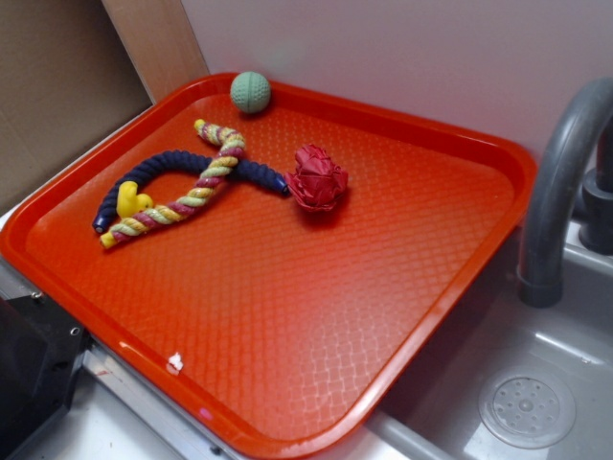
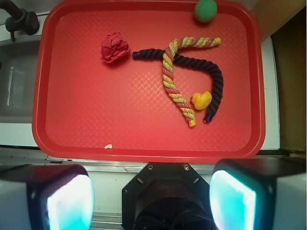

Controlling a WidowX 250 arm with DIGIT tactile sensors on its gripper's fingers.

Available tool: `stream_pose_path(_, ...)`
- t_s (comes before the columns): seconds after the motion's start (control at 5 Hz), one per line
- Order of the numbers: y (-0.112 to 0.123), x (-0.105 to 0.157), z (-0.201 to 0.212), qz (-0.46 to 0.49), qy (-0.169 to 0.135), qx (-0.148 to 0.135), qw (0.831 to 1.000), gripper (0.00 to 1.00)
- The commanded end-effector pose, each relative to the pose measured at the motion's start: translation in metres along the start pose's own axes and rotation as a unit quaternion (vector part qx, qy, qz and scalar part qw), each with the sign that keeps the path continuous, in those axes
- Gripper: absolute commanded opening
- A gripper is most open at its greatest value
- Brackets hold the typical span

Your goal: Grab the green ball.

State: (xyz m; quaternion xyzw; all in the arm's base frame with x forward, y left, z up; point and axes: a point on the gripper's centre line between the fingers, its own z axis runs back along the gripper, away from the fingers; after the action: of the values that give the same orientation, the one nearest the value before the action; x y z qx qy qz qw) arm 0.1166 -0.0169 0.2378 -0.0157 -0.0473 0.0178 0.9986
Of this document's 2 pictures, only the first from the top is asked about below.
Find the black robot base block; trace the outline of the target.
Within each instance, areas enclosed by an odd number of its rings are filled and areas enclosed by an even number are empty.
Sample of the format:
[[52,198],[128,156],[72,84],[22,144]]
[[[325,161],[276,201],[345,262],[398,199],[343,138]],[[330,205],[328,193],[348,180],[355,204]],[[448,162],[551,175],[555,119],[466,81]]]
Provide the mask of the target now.
[[89,333],[51,297],[1,301],[1,457],[12,459],[71,408]]

